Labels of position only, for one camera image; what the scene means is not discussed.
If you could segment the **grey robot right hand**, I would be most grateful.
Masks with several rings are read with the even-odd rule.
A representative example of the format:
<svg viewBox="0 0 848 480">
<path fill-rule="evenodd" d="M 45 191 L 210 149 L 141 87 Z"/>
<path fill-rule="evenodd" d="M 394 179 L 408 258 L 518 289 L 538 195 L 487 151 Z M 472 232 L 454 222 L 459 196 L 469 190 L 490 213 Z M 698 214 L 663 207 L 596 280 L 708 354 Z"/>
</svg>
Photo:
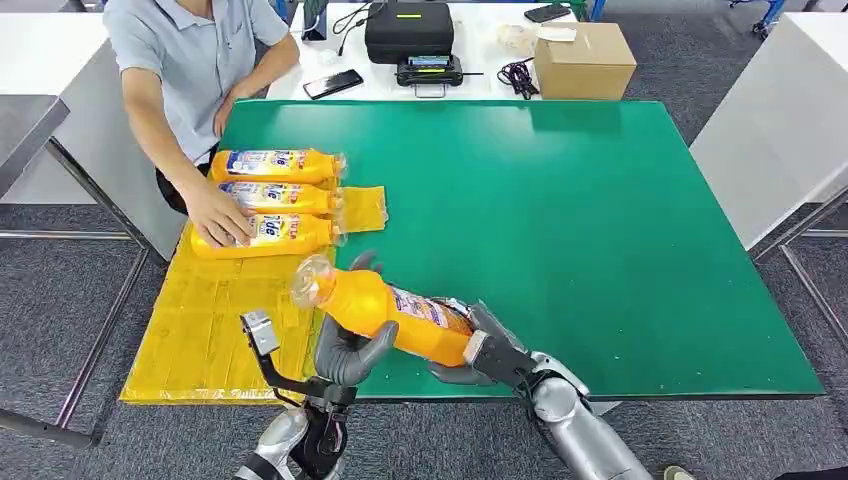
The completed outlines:
<svg viewBox="0 0 848 480">
<path fill-rule="evenodd" d="M 521 354 L 527 353 L 527 349 L 513 332 L 497 319 L 482 300 L 465 305 L 464 309 L 473 329 L 473 339 L 477 339 L 481 343 L 483 336 L 485 336 L 493 340 L 496 345 L 508 345 L 511 350 Z M 499 378 L 478 370 L 469 362 L 459 367 L 445 367 L 431 362 L 428 365 L 428 371 L 435 378 L 447 384 L 490 386 L 500 383 Z"/>
</svg>

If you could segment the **person's left hand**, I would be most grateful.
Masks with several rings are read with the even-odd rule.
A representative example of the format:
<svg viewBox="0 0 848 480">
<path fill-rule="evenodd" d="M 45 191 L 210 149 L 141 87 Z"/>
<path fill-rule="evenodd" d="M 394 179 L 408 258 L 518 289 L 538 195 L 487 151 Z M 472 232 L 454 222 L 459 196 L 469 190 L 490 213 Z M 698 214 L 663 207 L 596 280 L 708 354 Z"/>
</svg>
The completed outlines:
<svg viewBox="0 0 848 480">
<path fill-rule="evenodd" d="M 216 137 L 220 138 L 223 135 L 234 105 L 238 101 L 250 97 L 250 94 L 242 93 L 236 88 L 233 88 L 224 97 L 221 102 L 221 105 L 218 107 L 218 110 L 216 111 L 213 117 L 213 133 Z"/>
</svg>

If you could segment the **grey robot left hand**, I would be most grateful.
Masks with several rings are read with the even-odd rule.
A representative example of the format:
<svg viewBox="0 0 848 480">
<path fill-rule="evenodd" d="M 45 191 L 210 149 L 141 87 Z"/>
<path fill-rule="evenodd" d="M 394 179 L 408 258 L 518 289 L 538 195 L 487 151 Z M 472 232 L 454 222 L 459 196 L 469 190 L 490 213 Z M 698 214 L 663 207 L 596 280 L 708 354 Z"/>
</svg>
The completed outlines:
<svg viewBox="0 0 848 480">
<path fill-rule="evenodd" d="M 394 349 L 398 332 L 397 322 L 385 321 L 375 337 L 362 337 L 325 314 L 314 352 L 315 372 L 333 383 L 356 386 Z"/>
</svg>

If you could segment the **person's right hand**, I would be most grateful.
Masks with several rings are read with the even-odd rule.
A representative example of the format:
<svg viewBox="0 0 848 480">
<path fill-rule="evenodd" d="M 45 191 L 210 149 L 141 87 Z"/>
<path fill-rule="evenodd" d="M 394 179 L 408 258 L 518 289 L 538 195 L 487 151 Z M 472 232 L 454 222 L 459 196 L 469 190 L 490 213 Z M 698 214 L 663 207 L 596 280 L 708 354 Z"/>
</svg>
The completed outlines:
<svg viewBox="0 0 848 480">
<path fill-rule="evenodd" d="M 255 237 L 248 220 L 252 212 L 242 209 L 215 185 L 201 180 L 183 187 L 180 193 L 196 232 L 209 246 L 247 245 Z"/>
</svg>

